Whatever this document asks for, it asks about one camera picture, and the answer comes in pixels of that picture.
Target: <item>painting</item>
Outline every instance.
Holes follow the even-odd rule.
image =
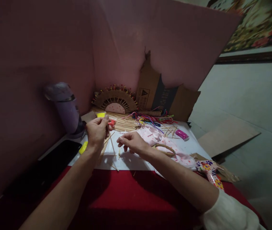
[[[217,0],[208,7],[243,17],[223,53],[272,46],[272,0]]]

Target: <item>yellow cap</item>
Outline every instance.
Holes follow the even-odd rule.
[[[97,117],[105,117],[105,112],[104,113],[97,113]]]
[[[82,146],[82,147],[80,148],[80,150],[79,150],[79,153],[80,153],[80,154],[83,154],[83,152],[86,150],[87,144],[88,144],[88,142],[84,142],[83,146]]]

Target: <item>pink wall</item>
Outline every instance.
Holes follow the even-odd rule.
[[[64,129],[42,94],[69,83],[81,113],[94,89],[87,1],[0,1],[0,195]]]
[[[240,17],[170,0],[95,0],[91,3],[97,88],[136,90],[144,49],[167,87],[198,90]]]

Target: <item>fan-shaped craft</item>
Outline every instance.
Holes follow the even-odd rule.
[[[132,92],[129,92],[125,86],[114,85],[96,94],[92,103],[105,111],[125,114],[138,109],[137,102],[131,94]]]

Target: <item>hand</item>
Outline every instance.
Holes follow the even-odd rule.
[[[137,153],[142,159],[147,160],[150,155],[151,147],[146,143],[137,132],[125,133],[117,140],[118,147],[124,145],[124,151],[130,149],[130,153]]]
[[[96,118],[86,124],[86,129],[88,133],[88,145],[87,147],[93,148],[95,152],[101,153],[104,140],[109,136],[109,132],[107,130],[107,123],[111,122],[108,115],[104,118]]]

